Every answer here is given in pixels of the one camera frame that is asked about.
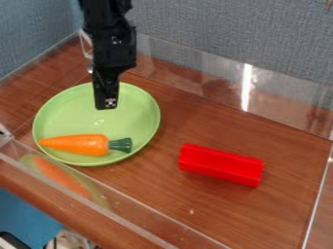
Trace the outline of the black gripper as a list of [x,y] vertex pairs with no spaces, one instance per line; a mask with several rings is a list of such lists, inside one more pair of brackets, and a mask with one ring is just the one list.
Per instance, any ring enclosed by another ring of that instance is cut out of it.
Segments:
[[131,23],[91,26],[95,108],[116,109],[119,74],[137,66],[137,28]]

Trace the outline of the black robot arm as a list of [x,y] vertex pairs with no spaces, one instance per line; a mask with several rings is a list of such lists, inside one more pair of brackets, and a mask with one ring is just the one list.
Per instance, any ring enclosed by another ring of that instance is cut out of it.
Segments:
[[131,0],[78,0],[83,31],[92,42],[95,108],[116,109],[119,75],[137,66],[137,28],[126,19]]

